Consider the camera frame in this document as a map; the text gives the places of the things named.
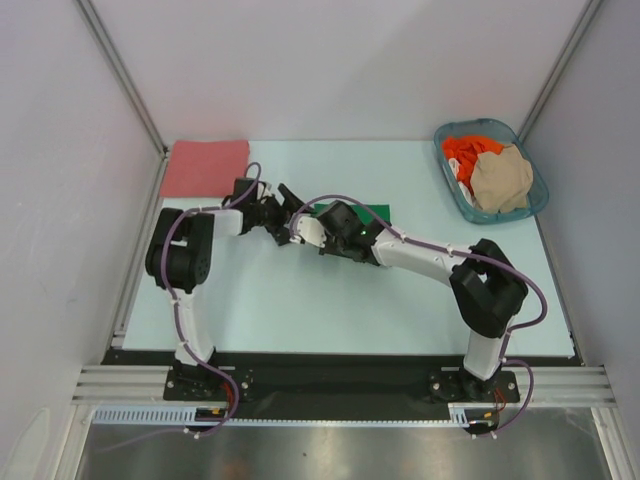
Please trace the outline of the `green t shirt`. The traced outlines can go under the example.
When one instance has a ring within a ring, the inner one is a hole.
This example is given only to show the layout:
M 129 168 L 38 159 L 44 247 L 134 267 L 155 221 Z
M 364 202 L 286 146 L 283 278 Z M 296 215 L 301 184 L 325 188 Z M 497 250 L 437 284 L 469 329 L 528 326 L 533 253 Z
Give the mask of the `green t shirt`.
M 364 207 L 351 204 L 351 207 L 364 225 L 367 225 L 374 220 L 372 213 L 375 213 L 384 222 L 391 224 L 391 210 L 389 204 L 366 204 Z

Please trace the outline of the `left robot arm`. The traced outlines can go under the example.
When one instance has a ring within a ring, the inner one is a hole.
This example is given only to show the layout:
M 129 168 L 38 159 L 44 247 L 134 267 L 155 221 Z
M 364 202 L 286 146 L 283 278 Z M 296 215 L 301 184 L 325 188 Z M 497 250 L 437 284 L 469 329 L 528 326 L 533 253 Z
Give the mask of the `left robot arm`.
M 175 389 L 187 387 L 197 398 L 207 400 L 229 384 L 212 363 L 215 346 L 197 314 L 199 291 L 210 273 L 215 239 L 262 227 L 277 245 L 290 242 L 287 225 L 303 202 L 283 184 L 277 191 L 281 200 L 274 197 L 269 183 L 240 177 L 218 205 L 161 210 L 145 269 L 169 297 L 177 335 L 172 364 Z

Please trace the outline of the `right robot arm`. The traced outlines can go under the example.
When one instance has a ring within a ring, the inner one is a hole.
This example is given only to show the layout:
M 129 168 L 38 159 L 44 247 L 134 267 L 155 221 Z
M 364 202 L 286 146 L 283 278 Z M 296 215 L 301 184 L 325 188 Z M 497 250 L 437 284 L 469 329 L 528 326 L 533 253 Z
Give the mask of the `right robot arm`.
M 394 234 L 378 219 L 365 224 L 352 206 L 338 200 L 316 216 L 303 216 L 295 230 L 322 254 L 407 270 L 451 288 L 470 329 L 460 388 L 473 401 L 484 401 L 496 391 L 507 329 L 528 287 L 494 242 L 482 239 L 457 257 L 450 247 L 430 249 Z

